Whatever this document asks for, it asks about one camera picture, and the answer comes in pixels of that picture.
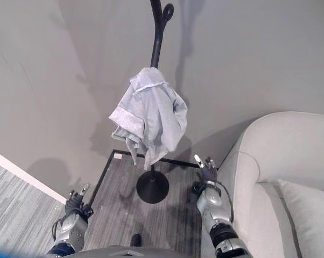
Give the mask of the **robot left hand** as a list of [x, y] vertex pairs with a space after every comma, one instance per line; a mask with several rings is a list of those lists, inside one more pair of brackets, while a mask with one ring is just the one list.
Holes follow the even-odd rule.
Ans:
[[80, 212], [81, 214], [90, 214], [91, 206], [88, 203], [83, 202], [83, 198], [90, 187], [89, 183], [86, 183], [80, 192], [72, 190], [69, 193], [69, 197], [65, 204], [65, 213]]

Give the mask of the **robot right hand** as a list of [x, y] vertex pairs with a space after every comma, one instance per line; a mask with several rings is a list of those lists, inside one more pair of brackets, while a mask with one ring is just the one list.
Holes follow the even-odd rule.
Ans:
[[210, 156], [208, 156], [205, 159], [205, 162], [203, 162], [197, 154], [194, 155], [194, 158], [200, 168], [202, 180], [205, 182], [207, 181], [216, 182], [217, 166], [214, 160]]

